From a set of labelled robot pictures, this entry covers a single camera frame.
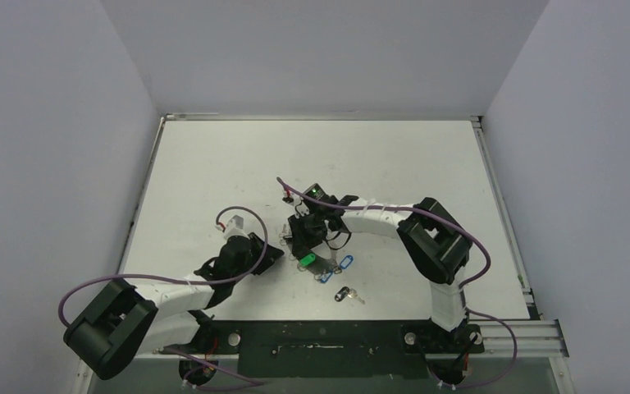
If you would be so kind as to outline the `green key tag with key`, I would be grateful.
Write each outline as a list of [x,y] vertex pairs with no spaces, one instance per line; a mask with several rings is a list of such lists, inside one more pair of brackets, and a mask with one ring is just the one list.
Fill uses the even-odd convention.
[[299,259],[298,267],[306,269],[312,263],[317,261],[317,256],[314,253],[306,254],[303,258]]

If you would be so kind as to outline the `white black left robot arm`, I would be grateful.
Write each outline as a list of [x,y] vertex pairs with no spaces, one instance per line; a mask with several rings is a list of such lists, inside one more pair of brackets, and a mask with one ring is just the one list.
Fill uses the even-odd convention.
[[218,256],[177,283],[133,285],[115,277],[67,326],[63,341],[102,380],[117,376],[137,355],[165,346],[202,353],[212,331],[198,311],[230,297],[234,277],[259,275],[284,254],[251,232],[227,237]]

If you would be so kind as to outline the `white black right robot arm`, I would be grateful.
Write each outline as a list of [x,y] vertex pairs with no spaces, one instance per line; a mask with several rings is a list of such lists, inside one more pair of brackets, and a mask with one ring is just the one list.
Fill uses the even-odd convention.
[[322,262],[314,248],[339,235],[363,233],[399,241],[430,282],[433,346],[450,352],[463,342],[467,310],[461,284],[473,243],[440,202],[430,197],[417,204],[383,204],[355,195],[338,199],[319,184],[299,197],[286,193],[284,200],[294,207],[284,240],[302,267]]

